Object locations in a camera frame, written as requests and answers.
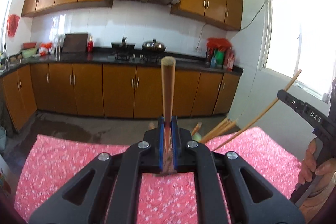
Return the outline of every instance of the black countertop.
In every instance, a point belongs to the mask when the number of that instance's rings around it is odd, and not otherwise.
[[[207,66],[204,61],[192,60],[186,58],[175,58],[176,59],[176,69],[183,70],[197,70],[213,73],[230,73],[234,75],[241,76],[243,69],[237,66],[233,67],[233,71],[226,71],[222,68],[210,68]],[[115,60],[115,57],[111,53],[76,53],[76,54],[61,54],[59,58],[56,55],[47,55],[43,57],[35,58],[24,58],[21,62],[16,61],[11,64],[7,70],[0,71],[0,77],[5,76],[8,73],[11,73],[18,68],[25,66],[27,64],[39,64],[39,63],[93,63],[93,64],[116,64],[116,65],[130,65],[130,66],[143,66],[143,67],[160,67],[160,62],[151,63],[143,62],[139,57],[136,57],[134,60],[132,58],[129,61],[119,61]]]

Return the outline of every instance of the concrete floor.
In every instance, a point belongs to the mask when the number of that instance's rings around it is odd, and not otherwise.
[[[178,125],[191,131],[202,122],[199,133],[203,136],[223,119],[224,116],[180,118]],[[38,134],[78,142],[131,145],[143,139],[149,122],[157,126],[157,120],[87,118],[37,112],[18,135],[8,139],[1,154],[12,172],[19,176]],[[233,128],[228,133],[238,130]]]

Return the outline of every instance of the metal bolt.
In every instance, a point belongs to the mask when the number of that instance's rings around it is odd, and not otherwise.
[[[187,142],[187,146],[190,147],[190,148],[195,148],[198,146],[198,142],[196,141],[189,141]]]
[[[108,153],[100,153],[98,156],[99,160],[108,160],[110,158],[110,155]]]
[[[227,157],[231,160],[235,160],[236,158],[238,158],[238,154],[236,152],[228,152],[227,154]]]
[[[149,143],[145,142],[145,141],[139,142],[138,147],[141,148],[141,149],[145,149],[145,148],[149,147]]]

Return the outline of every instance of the cutting board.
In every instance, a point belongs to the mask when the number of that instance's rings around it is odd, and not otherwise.
[[[65,34],[63,42],[63,53],[86,52],[88,33]]]

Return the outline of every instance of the bottle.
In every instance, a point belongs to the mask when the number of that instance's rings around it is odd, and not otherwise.
[[[93,41],[92,41],[92,37],[90,37],[90,40],[87,43],[87,52],[92,52],[92,50],[93,50]]]

